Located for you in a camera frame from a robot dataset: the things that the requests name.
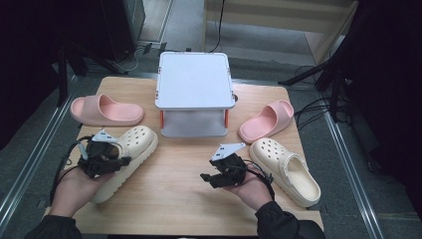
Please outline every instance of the pink slide sandal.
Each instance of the pink slide sandal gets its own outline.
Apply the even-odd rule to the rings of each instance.
[[[283,100],[270,103],[259,115],[244,122],[239,128],[239,136],[248,143],[261,137],[271,136],[287,127],[293,117],[292,105]]]
[[[117,103],[106,95],[77,98],[72,102],[70,112],[75,120],[97,126],[129,126],[143,117],[142,107]]]

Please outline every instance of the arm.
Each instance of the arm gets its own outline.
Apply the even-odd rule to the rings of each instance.
[[[110,173],[92,179],[78,167],[69,171],[56,189],[49,215],[45,216],[25,238],[82,238],[80,230],[76,227],[76,221],[72,217],[112,177],[113,173]]]
[[[267,186],[254,174],[247,172],[241,185],[224,189],[239,196],[242,201],[256,210],[258,235],[260,238],[301,238],[299,221],[291,213],[285,212],[271,198]]]

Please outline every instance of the hand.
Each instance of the hand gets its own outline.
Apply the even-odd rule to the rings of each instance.
[[[252,163],[248,164],[248,168],[261,173],[261,171],[256,169]],[[227,186],[223,188],[238,195],[246,205],[256,211],[258,211],[258,209],[264,206],[267,202],[273,200],[264,182],[251,172],[246,172],[245,179],[241,185]]]
[[[109,173],[90,178],[79,167],[69,171],[56,188],[49,215],[73,217],[113,176],[114,173]]]

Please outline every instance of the forearm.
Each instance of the forearm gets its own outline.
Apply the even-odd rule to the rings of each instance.
[[[289,212],[285,212],[275,201],[268,202],[255,214],[258,218],[258,235],[261,239],[301,238],[299,221]]]
[[[71,217],[47,215],[25,239],[82,239],[76,220]]]

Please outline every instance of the slipper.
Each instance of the slipper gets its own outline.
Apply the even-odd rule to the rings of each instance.
[[[239,128],[239,136],[246,142],[271,136],[287,127],[293,117],[292,105],[283,100],[270,103],[264,107],[259,115],[244,122]]]
[[[319,202],[320,188],[311,176],[307,163],[298,154],[285,149],[273,139],[255,141],[250,156],[299,206],[310,207]]]
[[[143,117],[142,107],[117,103],[106,95],[77,98],[72,102],[70,112],[76,121],[98,126],[129,126]]]
[[[123,166],[109,181],[102,185],[91,199],[93,203],[102,203],[111,198],[121,185],[134,173],[156,149],[157,134],[147,126],[139,125],[128,130],[117,142],[112,143],[119,149],[118,158],[130,156],[128,166]]]

